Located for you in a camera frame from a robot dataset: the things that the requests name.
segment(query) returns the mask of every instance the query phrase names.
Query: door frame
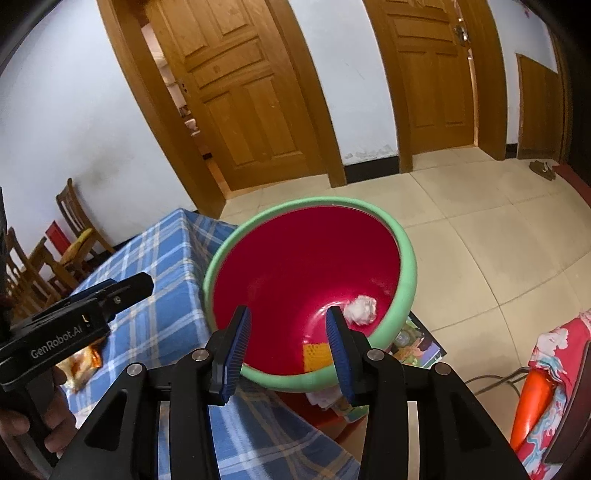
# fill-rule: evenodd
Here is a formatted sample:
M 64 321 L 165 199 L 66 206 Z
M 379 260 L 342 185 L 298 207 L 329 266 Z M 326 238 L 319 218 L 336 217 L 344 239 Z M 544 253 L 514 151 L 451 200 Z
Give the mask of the door frame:
M 345 170 L 306 41 L 287 0 L 266 0 L 293 62 L 332 187 L 346 184 Z M 200 213 L 219 218 L 226 199 L 166 89 L 137 18 L 142 0 L 97 0 L 109 41 L 138 106 L 179 180 Z M 198 115 L 193 114 L 197 124 Z
M 398 134 L 400 172 L 413 170 L 410 115 L 397 48 L 380 2 L 363 0 L 374 28 L 385 68 Z M 496 22 L 486 0 L 457 0 L 470 35 L 478 99 L 478 146 L 496 160 L 505 159 L 507 89 L 505 64 Z
M 558 85 L 560 88 L 560 97 L 562 102 L 558 106 L 558 117 L 561 126 L 560 138 L 554 155 L 554 160 L 558 163 L 568 163 L 570 154 L 570 141 L 573 130 L 573 92 L 570 86 L 569 67 L 564 55 L 564 49 L 560 44 L 560 40 L 548 28 L 550 40 L 552 41 L 552 48 L 554 50 L 554 57 L 556 58 L 556 67 L 558 70 Z
M 107 36 L 144 118 L 199 213 L 220 218 L 226 199 L 168 93 L 128 0 L 97 0 Z

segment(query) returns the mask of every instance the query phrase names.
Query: door panel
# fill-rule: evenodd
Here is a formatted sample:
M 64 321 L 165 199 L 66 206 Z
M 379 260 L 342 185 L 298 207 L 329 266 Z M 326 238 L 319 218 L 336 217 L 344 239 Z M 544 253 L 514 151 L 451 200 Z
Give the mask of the door panel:
M 562 121 L 560 78 L 542 64 L 517 54 L 519 67 L 519 143 L 517 158 L 554 158 Z
M 150 0 L 146 14 L 232 190 L 324 172 L 265 0 Z
M 472 145 L 470 66 L 467 48 L 459 44 L 453 31 L 457 18 L 452 0 L 366 1 L 380 4 L 379 10 L 370 10 L 387 18 L 389 38 L 381 36 L 381 41 L 392 41 L 398 54 L 412 153 Z M 384 59 L 389 75 L 396 71 L 392 61 Z

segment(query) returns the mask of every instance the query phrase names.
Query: green bowl rim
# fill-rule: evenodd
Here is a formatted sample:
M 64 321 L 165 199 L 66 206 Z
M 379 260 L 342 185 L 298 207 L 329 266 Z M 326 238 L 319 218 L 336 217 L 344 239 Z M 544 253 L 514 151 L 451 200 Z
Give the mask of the green bowl rim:
M 215 316 L 213 314 L 213 283 L 222 267 L 223 260 L 238 241 L 258 225 L 266 222 L 282 213 L 297 210 L 302 207 L 319 205 L 339 205 L 361 210 L 378 218 L 394 235 L 400 253 L 400 276 L 398 287 L 390 308 L 384 315 L 378 327 L 369 336 L 369 343 L 373 348 L 387 349 L 392 344 L 402 325 L 408 317 L 408 312 L 413 304 L 417 289 L 417 260 L 413 246 L 402 226 L 382 209 L 364 202 L 363 200 L 347 197 L 310 197 L 300 200 L 292 200 L 282 203 L 258 213 L 249 221 L 243 223 L 226 239 L 212 258 L 205 273 L 203 282 L 203 296 L 206 320 L 212 329 L 217 330 Z M 249 367 L 242 366 L 242 375 L 249 380 L 276 391 L 284 392 L 310 392 L 322 390 L 338 383 L 335 366 L 330 365 L 314 372 L 299 375 L 272 375 L 266 374 Z

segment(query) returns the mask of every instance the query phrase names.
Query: tiled floor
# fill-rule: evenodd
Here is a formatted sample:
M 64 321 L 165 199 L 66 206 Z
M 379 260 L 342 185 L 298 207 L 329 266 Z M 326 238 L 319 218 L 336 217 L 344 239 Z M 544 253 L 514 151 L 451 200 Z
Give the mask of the tiled floor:
M 539 333 L 591 308 L 591 209 L 561 177 L 544 180 L 528 163 L 497 162 L 476 147 L 426 153 L 410 174 L 338 189 L 317 176 L 257 190 L 230 200 L 222 219 L 241 223 L 315 195 L 379 206 L 413 243 L 413 312 L 446 348 L 446 361 L 465 380 L 506 375 L 527 363 Z M 517 396 L 501 387 L 479 400 L 509 435 Z M 358 458 L 364 432 L 344 445 Z

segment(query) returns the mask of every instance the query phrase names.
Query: blue plaid tablecloth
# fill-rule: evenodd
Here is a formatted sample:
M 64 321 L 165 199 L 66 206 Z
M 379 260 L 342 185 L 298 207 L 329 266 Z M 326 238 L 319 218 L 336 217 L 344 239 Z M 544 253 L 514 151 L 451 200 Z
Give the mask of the blue plaid tablecloth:
M 83 290 L 107 278 L 119 281 L 141 271 L 154 280 L 151 297 L 111 322 L 103 367 L 80 392 L 68 393 L 78 426 L 129 363 L 160 367 L 205 346 L 210 331 L 201 305 L 203 278 L 213 254 L 235 228 L 175 210 L 80 285 L 78 290 Z M 359 464 L 350 454 L 285 407 L 274 393 L 245 378 L 225 407 L 209 410 L 225 480 L 357 478 Z M 160 414 L 158 468 L 160 479 L 170 478 L 167 403 Z

